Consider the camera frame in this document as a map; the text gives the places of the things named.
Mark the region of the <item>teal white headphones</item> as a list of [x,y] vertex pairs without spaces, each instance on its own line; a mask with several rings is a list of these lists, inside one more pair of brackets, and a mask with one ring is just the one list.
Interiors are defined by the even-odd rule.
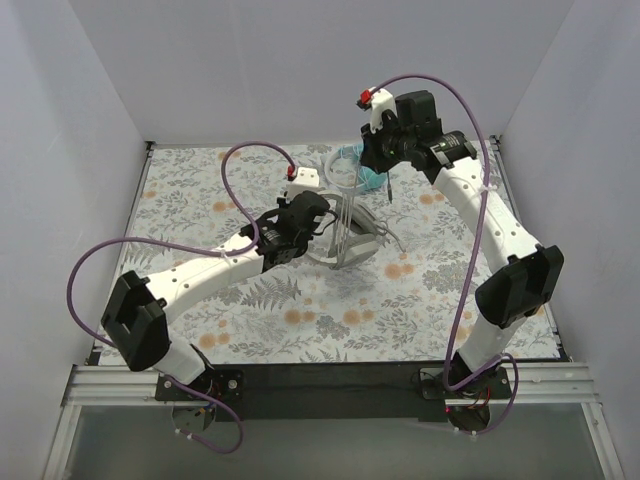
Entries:
[[364,194],[382,188],[387,183],[385,174],[376,174],[361,164],[362,143],[337,147],[323,160],[323,170],[329,184],[351,194]]

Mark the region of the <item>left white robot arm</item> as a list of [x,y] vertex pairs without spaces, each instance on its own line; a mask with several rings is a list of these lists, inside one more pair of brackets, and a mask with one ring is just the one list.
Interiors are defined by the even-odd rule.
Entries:
[[212,366],[195,346],[170,338],[170,323],[215,292],[301,257],[329,212],[327,200],[305,191],[281,200],[217,251],[146,277],[122,274],[102,327],[131,371],[154,369],[176,379],[188,398],[205,398]]

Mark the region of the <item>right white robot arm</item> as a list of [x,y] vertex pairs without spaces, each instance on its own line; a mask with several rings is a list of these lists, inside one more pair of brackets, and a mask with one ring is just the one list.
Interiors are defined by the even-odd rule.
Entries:
[[370,114],[361,129],[362,165],[382,174],[407,162],[423,173],[474,234],[472,253],[487,261],[491,275],[474,293],[478,318],[459,348],[447,348],[442,373],[445,389],[475,397],[517,330],[551,299],[564,256],[543,246],[485,184],[487,155],[461,131],[444,131],[429,91],[395,97],[369,89],[357,104]]

